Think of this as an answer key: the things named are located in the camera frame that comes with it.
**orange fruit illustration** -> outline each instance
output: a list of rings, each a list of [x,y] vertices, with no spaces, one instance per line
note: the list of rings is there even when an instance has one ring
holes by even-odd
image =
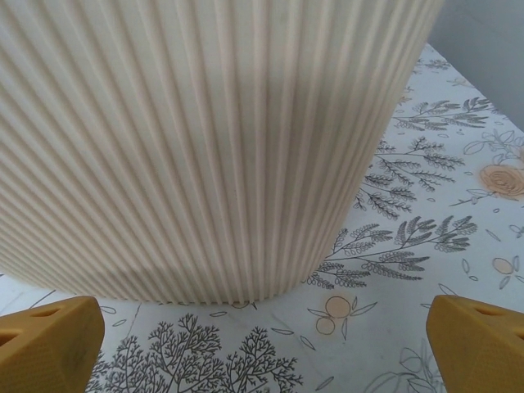
[[[335,323],[331,318],[321,317],[317,320],[317,332],[320,334],[330,335],[335,332]]]
[[[350,302],[341,296],[330,297],[326,302],[326,312],[333,318],[345,318],[350,314]]]

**ribbed vase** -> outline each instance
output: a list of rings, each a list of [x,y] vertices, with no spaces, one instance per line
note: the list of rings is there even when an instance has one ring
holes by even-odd
[[[0,2],[0,271],[268,298],[321,262],[442,0]]]

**floral pattern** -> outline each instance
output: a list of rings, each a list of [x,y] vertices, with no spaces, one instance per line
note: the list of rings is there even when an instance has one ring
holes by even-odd
[[[106,337],[86,391],[445,393],[431,300],[524,312],[523,199],[524,133],[426,46],[304,284],[241,305],[99,299]],[[0,314],[66,297],[0,273]]]

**botanical print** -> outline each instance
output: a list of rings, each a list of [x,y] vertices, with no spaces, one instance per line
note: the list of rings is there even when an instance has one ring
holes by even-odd
[[[454,219],[453,215],[437,224],[434,219],[417,216],[404,221],[395,233],[380,229],[380,224],[368,224],[350,232],[343,228],[333,244],[331,253],[307,280],[309,285],[325,289],[365,287],[365,278],[372,273],[401,280],[421,280],[425,269],[422,262],[429,260],[425,246],[432,245],[444,253],[465,251],[469,235],[477,231],[472,217]],[[373,251],[378,243],[388,243],[381,251]],[[359,264],[348,269],[347,261]]]
[[[483,129],[489,113],[496,113],[495,107],[485,98],[469,98],[459,104],[450,100],[433,103],[420,102],[413,108],[415,115],[394,115],[394,127],[417,131],[446,131],[449,126]]]
[[[413,192],[415,184],[434,192],[443,184],[455,182],[446,172],[464,165],[462,158],[447,156],[443,151],[443,143],[430,142],[426,137],[415,138],[406,151],[398,151],[381,140],[372,170],[365,175],[353,207],[366,211],[370,206],[388,219],[398,219],[401,213],[411,212],[410,202],[417,200]]]
[[[462,258],[462,270],[465,272],[465,274],[468,276],[468,278],[472,281],[478,281],[478,277],[472,274],[472,268],[468,262],[468,260]]]
[[[254,327],[238,350],[221,359],[219,329],[197,321],[186,314],[177,327],[160,322],[149,334],[148,350],[137,336],[126,337],[111,362],[98,356],[87,391],[103,391],[104,376],[104,389],[112,393],[254,393],[268,384],[292,393],[302,385],[294,374],[297,359],[278,357],[264,328]]]
[[[490,192],[517,201],[524,197],[524,169],[509,165],[488,165],[481,170],[481,181]]]
[[[504,289],[513,277],[519,282],[524,283],[524,277],[518,274],[521,268],[520,257],[518,255],[515,255],[511,259],[511,262],[504,258],[495,258],[491,264],[493,269],[503,275],[503,278],[500,280],[499,289]]]
[[[400,96],[400,99],[399,99],[399,103],[398,103],[399,106],[402,106],[406,102],[409,102],[412,100],[411,96],[409,95],[412,91],[413,89],[410,86],[406,86],[404,88],[404,91],[402,92],[402,96]]]
[[[464,88],[475,88],[475,86],[470,84],[468,82],[468,80],[466,78],[462,77],[462,76],[458,76],[458,77],[456,77],[453,80],[446,80],[446,82],[450,83],[451,86],[453,86],[453,87],[461,86],[461,87],[464,87]]]
[[[482,133],[482,139],[471,141],[463,149],[466,156],[482,151],[494,153],[491,158],[493,165],[485,166],[479,173],[483,188],[466,190],[470,194],[469,199],[458,199],[451,206],[475,205],[487,197],[512,201],[524,197],[524,135],[513,130],[499,133],[494,129],[493,133]]]
[[[520,238],[522,238],[522,236],[524,236],[524,225],[518,226],[518,225],[515,225],[515,224],[511,224],[511,225],[509,225],[509,229],[511,230],[511,232],[517,234],[517,236],[516,236],[517,239],[520,239]]]
[[[446,61],[445,59],[431,59],[426,60],[424,58],[420,58],[417,60],[417,64],[415,64],[415,68],[411,72],[413,75],[421,75],[426,70],[448,70],[451,67],[451,64]]]
[[[364,307],[359,307],[359,298],[356,296],[352,302],[349,302],[345,297],[332,296],[327,299],[324,310],[308,309],[308,311],[319,317],[316,321],[315,327],[319,334],[330,336],[335,332],[335,328],[340,321],[340,329],[344,341],[347,340],[347,324],[350,317],[366,314],[371,310],[377,302]]]
[[[442,376],[426,340],[422,340],[420,350],[403,348],[399,364],[401,368],[373,379],[364,393],[445,393]]]

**tree illustration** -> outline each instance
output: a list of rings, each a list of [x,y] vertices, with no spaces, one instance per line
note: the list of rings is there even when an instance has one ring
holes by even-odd
[[[182,328],[174,331],[172,323],[161,322],[149,335],[152,363],[168,378],[167,390],[177,392],[212,391],[224,376],[224,364],[215,358],[220,339],[215,326],[197,324],[197,317],[187,314],[178,321]]]
[[[88,385],[86,386],[86,393],[102,393],[104,391],[103,379],[109,370],[110,365],[103,360],[104,353],[98,352],[97,361],[91,372]]]
[[[113,355],[105,388],[113,393],[165,393],[165,379],[155,367],[151,354],[140,349],[138,338],[122,340]]]
[[[255,327],[242,341],[239,351],[227,357],[224,392],[261,392],[271,377],[281,393],[292,393],[296,385],[302,385],[302,376],[293,373],[295,362],[295,358],[278,358],[267,331]]]
[[[281,393],[293,393],[302,377],[293,373],[296,359],[278,358],[265,329],[255,327],[239,350],[224,363],[219,329],[202,326],[186,314],[172,323],[160,322],[151,332],[144,351],[136,336],[123,339],[110,364],[100,359],[92,392],[111,393],[256,393],[263,392],[272,378]]]

